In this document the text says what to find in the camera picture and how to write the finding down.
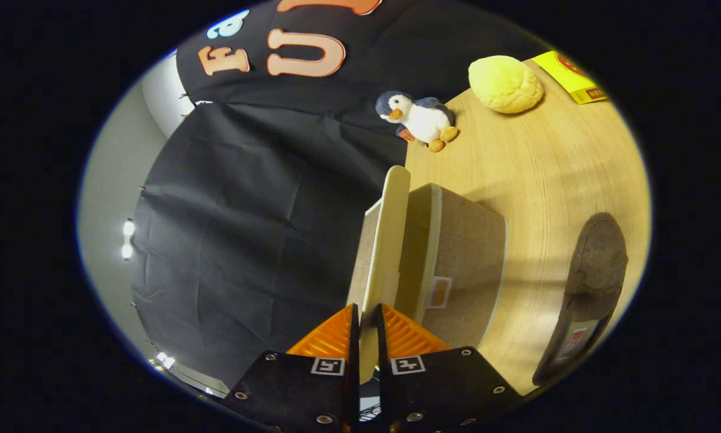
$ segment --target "cardboard box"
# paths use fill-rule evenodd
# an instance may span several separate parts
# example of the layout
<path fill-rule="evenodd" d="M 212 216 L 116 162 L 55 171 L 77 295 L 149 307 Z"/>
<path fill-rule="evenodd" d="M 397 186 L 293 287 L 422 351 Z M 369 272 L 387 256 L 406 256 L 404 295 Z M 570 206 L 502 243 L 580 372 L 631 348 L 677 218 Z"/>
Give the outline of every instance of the cardboard box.
<path fill-rule="evenodd" d="M 577 104 L 587 104 L 593 101 L 602 101 L 607 96 L 592 82 L 588 76 L 577 68 L 570 60 L 555 51 L 549 51 L 532 58 L 553 77 Z"/>

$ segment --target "wooden table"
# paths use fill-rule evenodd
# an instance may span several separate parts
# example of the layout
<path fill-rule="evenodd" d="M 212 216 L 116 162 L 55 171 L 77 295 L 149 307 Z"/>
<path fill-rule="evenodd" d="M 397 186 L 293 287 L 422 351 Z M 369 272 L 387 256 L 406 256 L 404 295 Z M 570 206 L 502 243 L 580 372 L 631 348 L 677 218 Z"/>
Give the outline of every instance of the wooden table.
<path fill-rule="evenodd" d="M 503 115 L 465 90 L 446 104 L 459 137 L 439 153 L 411 143 L 406 159 L 411 190 L 437 183 L 507 219 L 503 283 L 479 351 L 522 395 L 536 388 L 531 379 L 556 326 L 586 220 L 611 213 L 629 257 L 618 306 L 595 347 L 632 300 L 651 241 L 646 170 L 618 110 L 609 101 L 580 106 L 544 69 L 524 63 L 545 88 L 536 107 Z"/>

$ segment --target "stuffed animal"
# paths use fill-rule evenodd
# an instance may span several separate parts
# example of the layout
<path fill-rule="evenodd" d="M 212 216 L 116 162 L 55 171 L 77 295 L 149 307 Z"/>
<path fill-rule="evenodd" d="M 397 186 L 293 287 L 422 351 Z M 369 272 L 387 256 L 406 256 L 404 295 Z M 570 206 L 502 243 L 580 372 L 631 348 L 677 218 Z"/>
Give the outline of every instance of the stuffed animal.
<path fill-rule="evenodd" d="M 400 124 L 397 134 L 408 129 L 430 152 L 439 152 L 459 134 L 459 129 L 453 126 L 453 113 L 437 98 L 414 101 L 402 91 L 385 91 L 376 100 L 376 112 L 383 120 Z"/>

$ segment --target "red logo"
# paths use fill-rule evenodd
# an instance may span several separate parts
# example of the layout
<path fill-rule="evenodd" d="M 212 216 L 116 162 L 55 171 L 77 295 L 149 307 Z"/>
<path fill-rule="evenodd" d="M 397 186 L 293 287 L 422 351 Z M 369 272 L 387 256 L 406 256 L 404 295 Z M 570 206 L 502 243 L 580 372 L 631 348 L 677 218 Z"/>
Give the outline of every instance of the red logo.
<path fill-rule="evenodd" d="M 599 99 L 599 98 L 605 98 L 606 95 L 603 94 L 602 91 L 600 91 L 599 88 L 590 88 L 589 90 L 586 90 L 588 92 L 588 96 L 591 97 L 591 99 Z"/>
<path fill-rule="evenodd" d="M 563 57 L 563 55 L 559 53 L 555 53 L 556 60 L 560 61 L 561 65 L 565 66 L 566 69 L 569 69 L 569 71 L 574 72 L 580 77 L 587 78 L 588 76 L 585 75 L 584 72 L 582 72 L 582 69 L 577 68 L 577 66 L 574 65 L 571 61 L 569 61 L 568 58 Z"/>

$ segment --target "cable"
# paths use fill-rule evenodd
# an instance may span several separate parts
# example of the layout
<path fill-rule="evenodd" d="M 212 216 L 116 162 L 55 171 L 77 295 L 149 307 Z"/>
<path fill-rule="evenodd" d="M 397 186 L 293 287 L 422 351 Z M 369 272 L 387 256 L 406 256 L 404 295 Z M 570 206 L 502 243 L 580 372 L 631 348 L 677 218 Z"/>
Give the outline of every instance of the cable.
<path fill-rule="evenodd" d="M 197 379 L 192 378 L 191 376 L 188 376 L 186 373 L 179 372 L 178 370 L 173 370 L 173 372 L 181 373 L 182 375 L 186 376 L 187 378 L 192 379 L 193 381 L 195 381 L 195 382 L 197 382 L 197 383 L 199 383 L 199 384 L 207 387 L 207 388 L 210 389 L 211 391 L 218 392 L 218 394 L 223 394 L 223 395 L 227 395 L 227 394 L 228 394 L 228 393 L 226 393 L 226 392 L 223 392 L 223 391 L 221 391 L 221 390 L 215 389 L 215 388 L 213 388 L 213 387 L 209 387 L 207 384 L 204 384 L 203 382 L 198 381 Z"/>

